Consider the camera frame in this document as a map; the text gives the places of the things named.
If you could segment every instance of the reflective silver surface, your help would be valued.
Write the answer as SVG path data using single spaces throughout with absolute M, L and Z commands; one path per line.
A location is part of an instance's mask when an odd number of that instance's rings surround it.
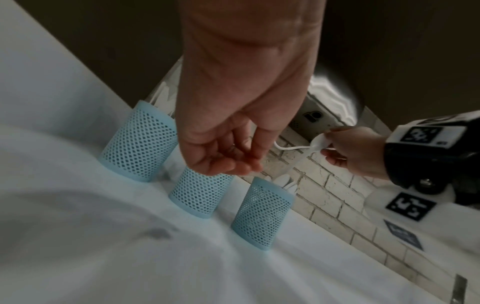
M 322 62 L 315 66 L 308 94 L 347 126 L 357 124 L 364 108 L 348 83 Z

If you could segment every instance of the white wall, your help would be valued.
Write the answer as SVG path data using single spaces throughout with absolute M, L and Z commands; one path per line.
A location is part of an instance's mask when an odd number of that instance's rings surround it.
M 0 1 L 0 124 L 105 144 L 129 109 L 13 0 Z

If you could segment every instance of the blue perforated cup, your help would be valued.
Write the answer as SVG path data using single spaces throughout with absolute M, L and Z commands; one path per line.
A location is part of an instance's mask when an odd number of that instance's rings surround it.
M 226 174 L 206 176 L 186 168 L 168 197 L 186 212 L 201 218 L 209 218 L 233 178 L 233 175 Z
M 100 155 L 108 169 L 136 181 L 151 181 L 178 143 L 175 121 L 139 101 Z
M 269 250 L 294 200 L 293 194 L 256 177 L 231 228 L 253 246 Z

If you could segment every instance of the utensil holder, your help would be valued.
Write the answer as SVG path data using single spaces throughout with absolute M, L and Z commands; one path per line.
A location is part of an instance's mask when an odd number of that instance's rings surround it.
M 294 200 L 293 194 L 255 177 L 231 228 L 253 246 L 269 250 Z
M 139 101 L 100 155 L 108 169 L 136 181 L 151 181 L 178 143 L 175 121 Z
M 210 218 L 233 178 L 226 174 L 206 176 L 186 168 L 168 197 L 186 212 Z

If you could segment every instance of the brick wall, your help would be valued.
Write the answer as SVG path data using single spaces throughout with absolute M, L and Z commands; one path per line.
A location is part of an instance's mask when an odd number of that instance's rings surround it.
M 368 109 L 361 124 L 384 135 L 390 133 Z M 290 128 L 282 132 L 277 142 L 281 146 L 308 145 Z M 254 176 L 272 177 L 301 154 L 298 150 L 272 148 L 263 161 L 264 171 L 243 179 L 251 183 Z M 390 184 L 389 181 L 353 176 L 346 169 L 330 165 L 319 153 L 298 164 L 290 175 L 299 185 L 293 211 L 441 300 L 450 302 L 455 272 L 398 242 L 389 232 L 377 229 L 367 218 L 364 199 L 377 187 Z M 480 281 L 469 281 L 466 303 L 480 303 L 479 292 Z

